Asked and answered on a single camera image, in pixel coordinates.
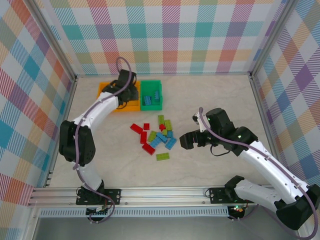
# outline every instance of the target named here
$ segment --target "purple cable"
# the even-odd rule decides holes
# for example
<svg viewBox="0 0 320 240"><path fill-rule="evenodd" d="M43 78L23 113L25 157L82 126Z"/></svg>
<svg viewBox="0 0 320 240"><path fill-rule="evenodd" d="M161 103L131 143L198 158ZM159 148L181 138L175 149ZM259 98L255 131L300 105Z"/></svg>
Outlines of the purple cable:
<svg viewBox="0 0 320 240"><path fill-rule="evenodd" d="M204 109L202 107L199 107L199 116L200 116L200 119L203 123L203 125L205 126L205 128L209 131L209 133L211 133L213 136L215 136L217 139L221 140L221 141L224 141L226 143L230 143L230 144L237 144L237 145L241 145L241 146L244 146L248 149L252 149L254 150L255 152L261 154L264 158L266 158L266 160L270 161L273 165L275 165L288 179L291 180L291 182L295 185L295 186L298 186L298 189L301 191L301 193L305 196L306 200L308 201L308 203L310 204L311 206L311 209L312 209L312 213L313 213L313 216L314 216L314 229L313 229L313 232L310 234L310 236L307 236L307 237L301 237L301 236L297 236L295 234L292 234L291 232L288 231L287 228L284 228L282 224L280 224L280 221L276 218L273 218L276 220L276 222L278 224L280 224L280 226L291 236L297 238L297 239L300 239L300 240L310 240L312 239L316 234L317 234L317 231L318 231L318 216L317 216L317 212L316 212L316 208L313 204L313 202L311 201L310 197L308 196L308 194L303 190L303 188L301 186L299 186L299 184L296 182L296 180L291 177L285 170L282 169L282 167L280 167L273 159L271 158L268 158L269 156L267 154L265 154L264 152L260 151L259 149L253 147L253 146L250 146L248 144L245 144L243 142L239 142L239 141L232 141L232 140L229 140L229 139L225 139L219 135L217 135L216 133L214 133L210 127L205 123L204 121L204 117L202 116L202 113L203 113Z"/></svg>
<svg viewBox="0 0 320 240"><path fill-rule="evenodd" d="M111 94L111 95L103 98L101 101L97 101L95 104L93 104L93 105L84 113L83 117L80 119L78 125L76 126L75 133L74 133L74 140L75 140L75 165L73 166L72 169L73 169L73 170L76 170L76 172L77 172L77 174L78 174L78 176L79 176L79 179L81 180L81 182L84 184L84 186L85 186L87 189L89 189L91 192L93 192L93 193L95 193L95 194L98 194L98 195L104 197L105 199L109 200L109 201L111 202L111 205L113 206L111 213L110 213L108 216L106 216L105 218L103 218L102 220L100 220L100 221L93 221L93 220L91 219L92 214L89 215L90 222L91 222L91 223L96 223L96 224L103 223L103 222L105 222L106 220L108 220L108 219L111 217L111 215L114 214L116 205L115 205L115 202L114 202L110 197L108 197L108 196L106 196L106 195L104 195L104 194L102 194L102 193L94 190L93 188L91 188L91 187L86 183L86 181L84 180L84 178L83 178L82 175L81 175L81 172L79 171L79 168L78 168L78 166L79 166L79 157L80 157L79 142L78 142L78 141L79 141L79 139L78 139L78 137L79 137L79 129L80 129L81 124L82 124L82 123L84 122L84 120L86 119L86 117L91 113L91 111L92 111L93 109L95 109L96 106L98 106L99 104L103 103L105 100L108 100L108 99L110 99L110 98L118 95L119 93L123 92L123 91L128 87L128 85L129 85L129 83L130 83L130 80L131 80L131 77L132 77L132 70L131 70L131 67L130 67L129 62L128 62L124 57L119 56L119 57L116 59L116 68L117 68L118 72L120 72L120 69L119 69L119 66L118 66L120 59L122 59L122 60L126 63L126 65L128 66L128 68L129 68L129 77L128 77L128 80L126 81L125 85L124 85L120 90L116 91L115 93L113 93L113 94Z"/></svg>

